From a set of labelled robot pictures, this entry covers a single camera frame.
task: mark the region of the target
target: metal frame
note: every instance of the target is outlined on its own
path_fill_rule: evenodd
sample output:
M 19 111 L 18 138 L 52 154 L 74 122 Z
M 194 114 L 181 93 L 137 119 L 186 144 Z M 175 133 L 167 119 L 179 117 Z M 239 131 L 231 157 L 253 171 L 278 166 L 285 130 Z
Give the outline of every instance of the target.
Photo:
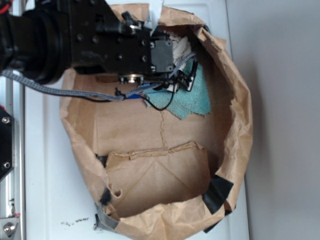
M 19 16 L 25 0 L 14 0 L 11 13 Z M 14 118 L 12 162 L 14 169 L 0 182 L 0 239 L 25 240 L 25 94 L 24 88 L 10 79 L 0 78 L 0 104 Z

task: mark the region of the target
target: black wire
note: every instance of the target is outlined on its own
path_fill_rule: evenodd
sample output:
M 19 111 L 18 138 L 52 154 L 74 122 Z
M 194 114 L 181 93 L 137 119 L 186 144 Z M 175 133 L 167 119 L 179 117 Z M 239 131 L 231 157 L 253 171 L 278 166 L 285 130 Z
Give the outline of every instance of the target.
M 174 99 L 174 95 L 175 95 L 175 87 L 176 87 L 176 81 L 174 80 L 173 81 L 173 91 L 172 91 L 172 94 L 171 94 L 171 99 L 170 99 L 169 103 L 164 108 L 158 108 L 149 99 L 147 99 L 144 96 L 141 96 L 141 98 L 144 99 L 145 101 L 147 101 L 154 109 L 156 109 L 158 111 L 163 111 L 163 110 L 166 110 L 170 106 L 170 104 L 172 103 L 172 101 Z

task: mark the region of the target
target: blue cloth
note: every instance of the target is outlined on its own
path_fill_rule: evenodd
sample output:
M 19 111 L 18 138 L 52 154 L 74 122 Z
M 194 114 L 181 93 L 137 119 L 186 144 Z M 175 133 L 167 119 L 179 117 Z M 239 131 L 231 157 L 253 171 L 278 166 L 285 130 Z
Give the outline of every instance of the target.
M 193 61 L 188 61 L 183 72 L 187 75 L 192 70 Z M 144 92 L 148 99 L 157 107 L 164 108 L 170 101 L 172 93 L 163 89 L 160 91 L 147 90 Z M 199 64 L 192 90 L 186 91 L 180 88 L 173 97 L 172 103 L 167 108 L 173 115 L 180 119 L 186 118 L 189 114 L 206 115 L 211 113 L 211 104 L 203 67 Z

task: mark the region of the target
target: paper bag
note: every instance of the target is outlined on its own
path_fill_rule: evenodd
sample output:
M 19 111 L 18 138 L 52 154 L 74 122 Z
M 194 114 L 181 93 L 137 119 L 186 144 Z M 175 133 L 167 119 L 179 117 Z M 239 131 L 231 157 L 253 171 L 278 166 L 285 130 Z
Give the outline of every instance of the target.
M 121 20 L 125 11 L 142 21 L 148 16 L 146 4 L 112 9 Z M 101 226 L 135 240 L 186 239 L 232 212 L 253 140 L 250 91 L 226 41 L 211 36 L 204 22 L 185 11 L 164 7 L 159 24 L 188 36 L 203 66 L 210 114 L 180 120 L 142 99 L 96 103 L 63 97 L 60 106 Z M 124 93 L 137 86 L 69 69 L 63 87 L 113 95 L 115 87 Z M 108 203 L 102 201 L 106 195 Z

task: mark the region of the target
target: white cloth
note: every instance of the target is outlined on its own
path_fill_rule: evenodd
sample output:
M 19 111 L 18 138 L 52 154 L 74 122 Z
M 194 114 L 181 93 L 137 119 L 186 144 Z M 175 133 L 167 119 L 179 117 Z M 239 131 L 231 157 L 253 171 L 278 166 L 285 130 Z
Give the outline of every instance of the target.
M 170 34 L 170 39 L 173 43 L 173 63 L 177 66 L 185 56 L 191 53 L 191 44 L 188 41 L 188 37 L 180 37 L 174 33 Z M 180 67 L 180 70 L 183 70 L 186 65 L 187 63 L 185 62 Z

